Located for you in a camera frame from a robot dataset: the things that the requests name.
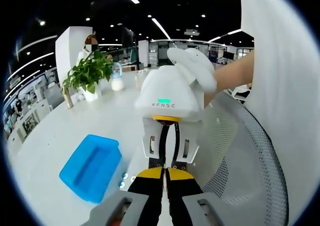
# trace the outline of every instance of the white table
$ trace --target white table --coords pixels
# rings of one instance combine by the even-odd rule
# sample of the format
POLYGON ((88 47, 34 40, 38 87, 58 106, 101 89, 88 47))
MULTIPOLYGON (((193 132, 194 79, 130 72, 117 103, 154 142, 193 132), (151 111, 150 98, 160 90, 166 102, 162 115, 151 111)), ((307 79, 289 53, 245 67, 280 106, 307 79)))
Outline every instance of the white table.
MULTIPOLYGON (((86 135, 119 141, 124 162, 131 162, 124 190, 132 175, 148 168, 142 147, 142 119, 134 110, 140 92, 135 88, 135 72, 125 72, 123 80, 126 88, 117 92, 111 90, 109 82, 103 82, 102 97, 93 102, 76 102, 71 109, 63 102, 40 122, 12 157, 17 185, 45 226, 79 226, 88 220, 95 206, 80 199, 59 179, 61 169, 86 135)), ((165 220, 171 222, 170 216, 165 220)))

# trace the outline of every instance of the white cloth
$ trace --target white cloth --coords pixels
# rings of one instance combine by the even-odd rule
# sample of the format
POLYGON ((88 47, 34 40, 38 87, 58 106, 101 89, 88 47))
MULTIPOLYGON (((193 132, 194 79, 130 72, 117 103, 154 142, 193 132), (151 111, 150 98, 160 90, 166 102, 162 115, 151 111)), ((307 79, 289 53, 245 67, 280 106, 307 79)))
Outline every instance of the white cloth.
POLYGON ((289 224, 320 182, 320 53, 287 0, 241 0, 241 29, 254 37, 245 103, 269 135, 287 185, 289 224))
POLYGON ((89 56, 89 54, 91 54, 91 52, 88 52, 87 50, 82 49, 81 52, 79 52, 78 54, 78 58, 76 60, 76 66, 79 65, 81 59, 86 59, 89 56))

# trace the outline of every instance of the blue plastic container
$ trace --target blue plastic container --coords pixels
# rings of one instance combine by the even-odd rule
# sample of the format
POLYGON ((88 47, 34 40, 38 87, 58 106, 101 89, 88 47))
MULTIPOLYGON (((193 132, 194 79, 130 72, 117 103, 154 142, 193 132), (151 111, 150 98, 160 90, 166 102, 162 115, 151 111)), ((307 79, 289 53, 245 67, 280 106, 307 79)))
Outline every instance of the blue plastic container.
POLYGON ((110 181, 121 178, 122 172, 116 172, 122 159, 118 146, 117 140, 87 135, 61 170, 60 179, 81 199, 101 203, 110 181))

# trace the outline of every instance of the white wall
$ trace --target white wall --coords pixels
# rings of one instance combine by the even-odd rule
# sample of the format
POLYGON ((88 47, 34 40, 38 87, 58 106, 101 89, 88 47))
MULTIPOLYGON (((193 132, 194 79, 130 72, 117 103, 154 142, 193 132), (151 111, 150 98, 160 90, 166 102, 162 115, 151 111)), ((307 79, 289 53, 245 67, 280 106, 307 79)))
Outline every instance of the white wall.
POLYGON ((141 40, 138 42, 139 46, 139 61, 143 63, 144 67, 147 67, 149 64, 149 41, 148 40, 141 40))
POLYGON ((76 64, 87 36, 92 33, 92 27, 71 26, 55 41, 55 62, 61 84, 66 79, 68 71, 76 64))

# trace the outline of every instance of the black ceiling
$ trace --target black ceiling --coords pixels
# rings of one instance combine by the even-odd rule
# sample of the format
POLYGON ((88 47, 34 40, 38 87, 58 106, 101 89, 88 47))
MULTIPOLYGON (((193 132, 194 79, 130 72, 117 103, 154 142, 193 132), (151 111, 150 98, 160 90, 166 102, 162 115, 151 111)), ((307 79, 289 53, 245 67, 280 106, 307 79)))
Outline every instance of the black ceiling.
MULTIPOLYGON (((209 41, 238 30, 241 26, 241 0, 139 1, 139 4, 134 4, 130 0, 43 0, 26 23, 18 39, 18 48, 46 37, 60 35, 69 26, 91 26, 100 44, 116 44, 121 40, 118 23, 135 32, 138 40, 146 37, 150 40, 166 39, 147 15, 156 18, 172 39, 187 40, 189 36, 184 35, 185 30, 197 29, 200 35, 192 39, 209 41), (40 26, 40 21, 45 21, 46 24, 40 26)), ((11 69, 15 71, 33 59, 54 52, 55 40, 46 40, 22 50, 18 57, 12 57, 11 69)), ((232 43, 236 47, 254 46, 252 38, 243 32, 222 37, 215 43, 232 43)), ((19 75, 45 70, 43 66, 40 67, 43 62, 47 66, 55 65, 54 54, 31 63, 19 75)))

